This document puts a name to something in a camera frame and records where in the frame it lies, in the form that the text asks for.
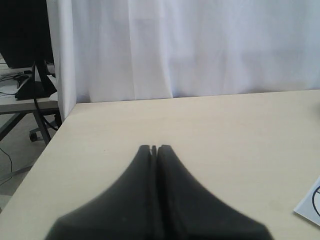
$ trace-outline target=light wooden tabletop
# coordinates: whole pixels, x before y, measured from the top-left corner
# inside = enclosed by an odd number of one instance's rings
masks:
[[[320,90],[77,104],[0,214],[0,239],[43,239],[142,144],[171,145],[200,183],[276,240],[319,239],[293,209],[320,175]]]

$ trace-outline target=curtain fold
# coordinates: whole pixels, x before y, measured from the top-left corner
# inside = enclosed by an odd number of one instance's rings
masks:
[[[320,88],[318,0],[47,0],[59,103]]]

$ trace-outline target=power cord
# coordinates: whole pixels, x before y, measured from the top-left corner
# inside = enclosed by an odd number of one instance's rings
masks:
[[[8,156],[8,158],[9,158],[9,160],[10,160],[10,168],[11,168],[11,173],[12,173],[12,160],[11,160],[11,157],[10,157],[10,155],[8,154],[8,153],[6,153],[1,147],[0,147],[0,150],[5,154],[5,155],[7,155]],[[1,183],[0,184],[0,187],[3,185],[3,184],[5,184],[6,182],[8,182],[8,181],[10,181],[12,179],[12,176],[11,177],[9,177],[9,179],[7,179],[7,180],[5,180],[3,183]]]
[[[32,66],[32,81],[33,81],[33,84],[34,84],[34,94],[33,94],[33,101],[34,101],[34,105],[35,105],[35,108],[36,108],[36,111],[38,112],[40,118],[42,121],[44,121],[50,128],[52,128],[53,130],[55,131],[58,131],[58,128],[55,128],[54,126],[51,125],[50,122],[48,122],[48,120],[43,116],[43,114],[41,113],[40,111],[40,108],[39,108],[39,104],[38,104],[38,101],[37,101],[37,96],[36,96],[36,79],[35,79],[35,74],[36,74],[36,62],[33,63],[33,66]]]

